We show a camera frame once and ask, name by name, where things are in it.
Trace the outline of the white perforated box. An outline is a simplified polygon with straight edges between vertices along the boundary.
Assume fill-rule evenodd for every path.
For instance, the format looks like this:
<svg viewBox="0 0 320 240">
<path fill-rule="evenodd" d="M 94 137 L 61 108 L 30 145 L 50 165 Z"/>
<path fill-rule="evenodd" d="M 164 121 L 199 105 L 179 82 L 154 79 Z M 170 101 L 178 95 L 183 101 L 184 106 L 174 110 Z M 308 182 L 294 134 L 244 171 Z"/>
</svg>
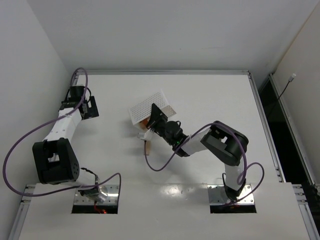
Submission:
<svg viewBox="0 0 320 240">
<path fill-rule="evenodd" d="M 160 89 L 128 108 L 128 113 L 134 127 L 141 129 L 140 122 L 151 116 L 152 104 L 155 104 L 168 118 L 177 114 L 168 102 L 164 92 Z"/>
</svg>

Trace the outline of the light long wood block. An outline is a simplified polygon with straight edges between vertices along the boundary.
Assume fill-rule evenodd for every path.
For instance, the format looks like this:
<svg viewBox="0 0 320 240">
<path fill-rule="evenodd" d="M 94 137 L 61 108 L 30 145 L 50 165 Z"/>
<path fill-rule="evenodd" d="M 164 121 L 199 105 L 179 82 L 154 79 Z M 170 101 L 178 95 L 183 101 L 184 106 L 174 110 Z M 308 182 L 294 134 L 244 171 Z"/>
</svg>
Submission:
<svg viewBox="0 0 320 240">
<path fill-rule="evenodd" d="M 149 156 L 151 152 L 151 142 L 150 141 L 146 141 L 145 142 L 145 155 Z"/>
</svg>

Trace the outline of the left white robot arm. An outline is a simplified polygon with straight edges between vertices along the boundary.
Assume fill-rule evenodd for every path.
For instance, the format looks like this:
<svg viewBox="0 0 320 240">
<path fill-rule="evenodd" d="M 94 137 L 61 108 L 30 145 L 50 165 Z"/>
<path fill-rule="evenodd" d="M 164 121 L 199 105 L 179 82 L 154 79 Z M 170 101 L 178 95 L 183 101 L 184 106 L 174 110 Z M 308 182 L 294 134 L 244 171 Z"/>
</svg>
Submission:
<svg viewBox="0 0 320 240">
<path fill-rule="evenodd" d="M 81 168 L 72 148 L 71 140 L 82 120 L 99 116 L 96 100 L 92 95 L 85 98 L 75 112 L 68 114 L 76 108 L 84 90 L 83 85 L 69 88 L 58 111 L 58 116 L 62 119 L 55 122 L 43 141 L 36 142 L 32 146 L 38 179 L 42 184 L 76 185 Z"/>
</svg>

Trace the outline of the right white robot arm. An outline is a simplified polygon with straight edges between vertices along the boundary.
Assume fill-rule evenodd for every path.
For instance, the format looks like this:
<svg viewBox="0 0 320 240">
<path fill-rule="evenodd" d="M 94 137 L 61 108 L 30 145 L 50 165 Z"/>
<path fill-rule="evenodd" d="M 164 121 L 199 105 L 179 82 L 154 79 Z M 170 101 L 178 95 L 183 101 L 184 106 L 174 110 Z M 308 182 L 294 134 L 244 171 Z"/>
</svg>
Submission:
<svg viewBox="0 0 320 240">
<path fill-rule="evenodd" d="M 184 134 L 180 122 L 169 121 L 155 103 L 151 105 L 146 128 L 164 139 L 179 157 L 210 151 L 224 164 L 223 186 L 227 197 L 237 200 L 246 184 L 249 140 L 245 135 L 216 120 L 188 136 Z"/>
</svg>

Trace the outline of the dark red wedge block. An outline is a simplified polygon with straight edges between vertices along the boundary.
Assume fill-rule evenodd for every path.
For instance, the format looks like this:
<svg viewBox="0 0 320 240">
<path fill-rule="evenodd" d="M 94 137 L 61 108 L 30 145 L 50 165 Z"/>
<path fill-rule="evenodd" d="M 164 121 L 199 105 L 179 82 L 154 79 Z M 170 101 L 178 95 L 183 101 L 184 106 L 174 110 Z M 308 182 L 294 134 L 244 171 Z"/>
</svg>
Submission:
<svg viewBox="0 0 320 240">
<path fill-rule="evenodd" d="M 148 125 L 148 120 L 145 119 L 145 120 L 141 121 L 140 125 L 143 126 L 143 127 L 146 127 Z"/>
</svg>

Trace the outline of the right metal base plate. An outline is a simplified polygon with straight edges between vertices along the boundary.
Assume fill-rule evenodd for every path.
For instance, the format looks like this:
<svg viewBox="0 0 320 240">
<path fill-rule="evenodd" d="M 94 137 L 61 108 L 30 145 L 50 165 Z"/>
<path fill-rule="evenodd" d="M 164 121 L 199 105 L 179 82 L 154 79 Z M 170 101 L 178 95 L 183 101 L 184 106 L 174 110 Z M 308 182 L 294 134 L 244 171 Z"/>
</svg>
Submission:
<svg viewBox="0 0 320 240">
<path fill-rule="evenodd" d="M 222 206 L 231 202 L 231 200 L 227 197 L 226 191 L 222 184 L 209 184 L 207 185 L 207 191 L 210 206 Z M 237 199 L 240 199 L 240 201 L 238 201 L 236 205 L 254 206 L 255 199 L 252 193 L 252 186 L 250 184 L 246 184 Z"/>
</svg>

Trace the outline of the metal base plate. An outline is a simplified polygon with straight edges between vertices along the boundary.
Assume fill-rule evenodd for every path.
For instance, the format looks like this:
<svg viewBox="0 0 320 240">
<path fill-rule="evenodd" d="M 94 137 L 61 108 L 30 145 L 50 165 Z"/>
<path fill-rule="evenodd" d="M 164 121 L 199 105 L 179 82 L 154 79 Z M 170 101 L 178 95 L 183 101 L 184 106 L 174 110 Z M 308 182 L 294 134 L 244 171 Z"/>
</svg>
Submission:
<svg viewBox="0 0 320 240">
<path fill-rule="evenodd" d="M 231 200 L 227 197 L 226 191 L 222 184 L 209 184 L 207 185 L 207 191 L 210 206 L 222 206 L 231 202 Z M 246 184 L 237 199 L 240 199 L 240 201 L 238 201 L 236 205 L 254 206 L 255 199 L 252 193 L 252 186 L 250 184 Z"/>
<path fill-rule="evenodd" d="M 74 195 L 74 205 L 93 206 L 97 205 L 113 206 L 118 204 L 120 187 L 117 184 L 104 184 L 94 188 L 77 189 Z"/>
</svg>

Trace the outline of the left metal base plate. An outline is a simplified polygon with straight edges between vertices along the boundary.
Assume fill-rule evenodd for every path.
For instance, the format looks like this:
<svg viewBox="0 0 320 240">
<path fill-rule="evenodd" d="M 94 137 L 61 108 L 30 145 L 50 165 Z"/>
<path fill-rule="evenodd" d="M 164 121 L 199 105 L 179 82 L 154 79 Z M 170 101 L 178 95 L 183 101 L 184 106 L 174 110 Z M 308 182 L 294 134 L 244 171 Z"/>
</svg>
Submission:
<svg viewBox="0 0 320 240">
<path fill-rule="evenodd" d="M 93 206 L 97 205 L 113 206 L 118 204 L 120 187 L 117 184 L 104 184 L 94 188 L 77 189 L 74 195 L 74 205 Z"/>
</svg>

